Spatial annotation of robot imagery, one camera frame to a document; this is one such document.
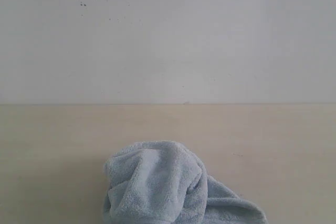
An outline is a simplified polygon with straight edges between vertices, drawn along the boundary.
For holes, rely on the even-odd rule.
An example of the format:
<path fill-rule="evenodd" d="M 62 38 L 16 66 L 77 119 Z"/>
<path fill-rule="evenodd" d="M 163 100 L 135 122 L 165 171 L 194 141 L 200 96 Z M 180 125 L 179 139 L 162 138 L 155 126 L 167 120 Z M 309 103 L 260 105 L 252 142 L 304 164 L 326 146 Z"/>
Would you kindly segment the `light blue terry towel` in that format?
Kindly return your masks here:
<path fill-rule="evenodd" d="M 210 176 L 172 141 L 135 143 L 111 156 L 105 223 L 266 223 L 264 212 Z"/>

